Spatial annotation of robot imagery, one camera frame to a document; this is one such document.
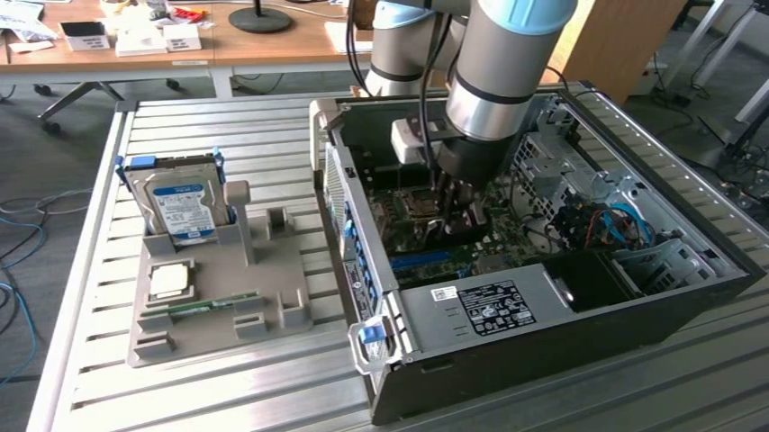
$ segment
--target slotted metal worktable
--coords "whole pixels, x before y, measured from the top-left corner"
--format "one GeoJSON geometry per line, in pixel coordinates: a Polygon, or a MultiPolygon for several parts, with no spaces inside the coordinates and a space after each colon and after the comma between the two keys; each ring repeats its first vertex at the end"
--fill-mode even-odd
{"type": "MultiPolygon", "coordinates": [[[[29,430],[742,431],[769,423],[763,279],[658,346],[389,427],[369,426],[308,157],[308,103],[338,95],[148,102],[114,115],[29,430]],[[113,175],[113,159],[213,146],[226,159],[228,180],[250,183],[248,211],[284,205],[294,216],[302,251],[296,271],[304,271],[316,326],[297,336],[130,369],[124,361],[142,221],[113,175]]],[[[764,231],[600,96],[580,99],[750,257],[769,265],[764,231]]],[[[599,143],[584,146],[599,163],[618,163],[599,143]]]]}

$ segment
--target hard drive label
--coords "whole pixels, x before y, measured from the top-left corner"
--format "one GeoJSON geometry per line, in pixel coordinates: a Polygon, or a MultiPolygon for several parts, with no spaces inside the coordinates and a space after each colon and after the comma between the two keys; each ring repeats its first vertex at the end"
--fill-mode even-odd
{"type": "Polygon", "coordinates": [[[479,336],[492,335],[536,322],[512,281],[461,290],[459,300],[479,336]]]}
{"type": "Polygon", "coordinates": [[[200,202],[205,197],[201,184],[158,187],[152,194],[168,234],[178,239],[197,239],[213,232],[210,209],[200,202]]]}

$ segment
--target black round base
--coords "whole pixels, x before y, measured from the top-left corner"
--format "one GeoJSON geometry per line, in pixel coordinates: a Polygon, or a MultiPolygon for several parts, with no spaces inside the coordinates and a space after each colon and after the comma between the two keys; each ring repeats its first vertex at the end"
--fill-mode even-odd
{"type": "Polygon", "coordinates": [[[229,24],[248,33],[274,33],[290,27],[293,20],[285,13],[274,9],[261,9],[256,16],[256,9],[248,7],[229,13],[229,24]]]}

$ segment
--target motherboard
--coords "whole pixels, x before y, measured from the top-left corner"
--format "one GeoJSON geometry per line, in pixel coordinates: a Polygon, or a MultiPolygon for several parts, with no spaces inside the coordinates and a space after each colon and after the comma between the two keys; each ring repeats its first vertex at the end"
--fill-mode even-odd
{"type": "Polygon", "coordinates": [[[371,191],[368,204],[401,288],[493,273],[521,266],[547,252],[525,237],[501,184],[491,184],[485,190],[485,235],[476,242],[452,247],[435,247],[427,241],[427,231],[439,224],[435,194],[428,186],[371,191]]]}

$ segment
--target blue cable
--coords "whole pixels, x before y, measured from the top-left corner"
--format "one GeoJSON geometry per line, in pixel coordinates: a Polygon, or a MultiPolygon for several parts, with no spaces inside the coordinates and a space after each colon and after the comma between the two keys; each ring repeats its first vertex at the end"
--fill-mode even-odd
{"type": "Polygon", "coordinates": [[[42,247],[42,242],[45,241],[45,229],[42,229],[42,227],[39,225],[35,225],[33,223],[18,223],[18,222],[13,222],[11,220],[2,219],[2,218],[0,218],[0,222],[6,223],[7,225],[15,225],[17,227],[34,228],[39,232],[39,239],[37,240],[37,244],[34,245],[31,250],[26,253],[26,255],[23,255],[19,259],[13,261],[11,263],[2,265],[2,268],[10,268],[15,264],[18,264],[21,261],[23,261],[26,258],[29,258],[34,254],[34,252],[37,252],[37,250],[42,247]]]}
{"type": "Polygon", "coordinates": [[[18,375],[21,373],[21,371],[23,370],[23,368],[26,366],[29,366],[29,363],[31,363],[31,359],[34,358],[34,356],[37,355],[37,339],[34,338],[34,325],[31,324],[31,316],[29,315],[29,309],[26,307],[26,302],[23,301],[23,297],[21,297],[18,295],[18,293],[15,292],[15,290],[13,289],[13,287],[10,285],[7,285],[6,283],[1,283],[0,282],[0,288],[2,288],[3,290],[7,290],[10,292],[11,295],[15,295],[15,298],[18,300],[18,304],[21,305],[21,311],[23,312],[23,318],[26,319],[26,324],[29,325],[29,336],[31,339],[31,351],[29,352],[29,357],[26,358],[26,361],[18,365],[18,367],[13,370],[13,372],[10,373],[9,376],[5,377],[5,379],[0,382],[0,387],[2,387],[2,385],[10,381],[10,379],[18,375]]]}

